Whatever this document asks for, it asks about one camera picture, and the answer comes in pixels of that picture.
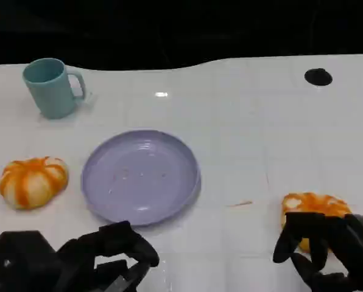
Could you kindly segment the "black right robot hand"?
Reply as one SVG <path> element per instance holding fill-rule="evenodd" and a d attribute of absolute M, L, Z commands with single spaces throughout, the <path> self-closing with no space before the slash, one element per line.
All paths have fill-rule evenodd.
<path fill-rule="evenodd" d="M 348 273 L 323 274 L 328 251 Z M 288 212 L 273 261 L 290 259 L 312 291 L 363 291 L 363 215 Z"/>

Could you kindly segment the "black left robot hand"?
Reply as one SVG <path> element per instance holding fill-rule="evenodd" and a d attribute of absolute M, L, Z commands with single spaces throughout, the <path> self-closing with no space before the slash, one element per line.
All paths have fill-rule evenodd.
<path fill-rule="evenodd" d="M 0 235 L 0 291 L 136 291 L 160 258 L 128 221 L 55 251 L 39 231 Z"/>

